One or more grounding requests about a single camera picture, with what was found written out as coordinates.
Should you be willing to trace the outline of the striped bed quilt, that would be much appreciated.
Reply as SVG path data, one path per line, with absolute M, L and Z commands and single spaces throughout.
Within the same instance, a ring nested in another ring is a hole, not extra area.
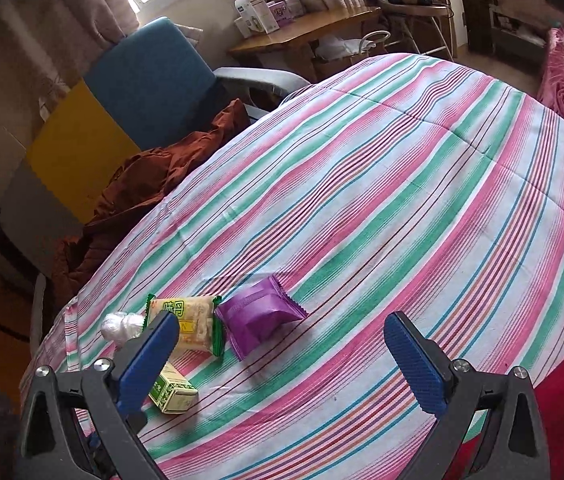
M 190 174 L 56 318 L 34 357 L 81 370 L 112 312 L 275 276 L 307 312 L 246 359 L 186 352 L 183 415 L 140 437 L 171 479 L 393 479 L 433 419 L 383 340 L 407 313 L 452 358 L 534 382 L 564 360 L 564 119 L 476 70 L 369 58 Z

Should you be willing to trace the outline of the white plastic bag ball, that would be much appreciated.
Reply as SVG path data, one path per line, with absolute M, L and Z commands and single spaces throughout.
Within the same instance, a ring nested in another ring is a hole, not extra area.
M 108 314 L 100 325 L 102 337 L 122 348 L 130 339 L 143 332 L 144 316 L 137 313 L 114 312 Z

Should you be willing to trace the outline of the pink box on table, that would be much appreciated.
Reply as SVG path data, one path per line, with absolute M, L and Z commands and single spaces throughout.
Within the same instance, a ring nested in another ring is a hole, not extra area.
M 280 28 L 291 24 L 306 13 L 300 0 L 268 1 L 267 6 Z

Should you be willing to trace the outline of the rust red jacket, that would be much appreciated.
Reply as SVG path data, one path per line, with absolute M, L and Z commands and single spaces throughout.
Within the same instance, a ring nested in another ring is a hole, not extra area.
M 96 201 L 81 236 L 58 242 L 51 274 L 52 307 L 75 297 L 117 245 L 163 198 L 250 125 L 245 104 L 232 100 L 206 131 L 127 158 Z

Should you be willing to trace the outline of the purple snack pouch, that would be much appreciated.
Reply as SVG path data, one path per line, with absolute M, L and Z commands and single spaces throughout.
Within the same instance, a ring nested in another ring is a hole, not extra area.
M 308 313 L 274 275 L 241 289 L 215 310 L 239 361 L 264 344 L 283 324 L 303 321 Z

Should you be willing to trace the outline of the green white small carton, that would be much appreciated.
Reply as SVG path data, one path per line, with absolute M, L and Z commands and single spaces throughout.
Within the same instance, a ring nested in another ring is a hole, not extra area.
M 163 414 L 180 415 L 192 408 L 198 399 L 198 391 L 167 361 L 148 397 Z

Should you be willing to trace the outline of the white plastic bag under table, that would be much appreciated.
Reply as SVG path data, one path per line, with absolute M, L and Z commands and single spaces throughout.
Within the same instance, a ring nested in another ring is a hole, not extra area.
M 391 36 L 388 30 L 374 30 L 358 39 L 324 36 L 318 40 L 316 57 L 328 62 L 343 58 L 365 58 L 373 49 L 384 47 Z

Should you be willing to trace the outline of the wooden side table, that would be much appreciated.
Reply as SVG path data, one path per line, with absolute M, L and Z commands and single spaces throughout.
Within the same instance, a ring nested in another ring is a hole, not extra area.
M 377 6 L 308 13 L 269 35 L 243 40 L 228 53 L 242 66 L 288 70 L 317 82 L 312 46 L 323 36 L 374 20 L 380 14 Z

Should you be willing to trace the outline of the white boxes on table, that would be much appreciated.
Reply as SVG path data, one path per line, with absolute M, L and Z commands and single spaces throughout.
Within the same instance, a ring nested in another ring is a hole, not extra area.
M 266 0 L 235 0 L 234 6 L 252 35 L 269 35 L 280 29 Z

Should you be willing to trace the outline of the pink curtain left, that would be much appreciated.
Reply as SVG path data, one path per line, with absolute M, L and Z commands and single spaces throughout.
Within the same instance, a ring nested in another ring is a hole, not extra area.
M 0 25 L 25 89 L 50 105 L 139 28 L 128 0 L 0 0 Z

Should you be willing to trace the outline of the large Weidan cracker pack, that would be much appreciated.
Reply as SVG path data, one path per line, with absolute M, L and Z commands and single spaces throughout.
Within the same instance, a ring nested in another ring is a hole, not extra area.
M 224 355 L 226 332 L 216 315 L 220 302 L 220 296 L 157 298 L 149 294 L 144 325 L 148 326 L 160 312 L 168 311 L 175 315 L 179 323 L 178 341 L 171 352 L 172 356 L 196 351 L 221 358 Z

